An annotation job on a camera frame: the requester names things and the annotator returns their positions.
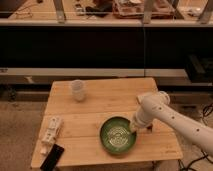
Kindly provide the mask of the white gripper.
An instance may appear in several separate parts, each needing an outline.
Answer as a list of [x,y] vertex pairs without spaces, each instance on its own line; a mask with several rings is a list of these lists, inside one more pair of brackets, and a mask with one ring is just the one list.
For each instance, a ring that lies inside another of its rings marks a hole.
[[145,115],[134,115],[130,121],[130,131],[136,132],[139,129],[148,127],[151,124],[151,119]]

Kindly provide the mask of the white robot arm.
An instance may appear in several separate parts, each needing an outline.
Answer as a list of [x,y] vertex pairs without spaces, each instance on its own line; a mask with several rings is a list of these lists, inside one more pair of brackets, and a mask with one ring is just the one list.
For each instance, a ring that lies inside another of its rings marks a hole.
[[172,109],[165,91],[146,92],[137,96],[139,107],[130,121],[130,130],[147,128],[154,119],[169,125],[213,157],[213,128],[203,125]]

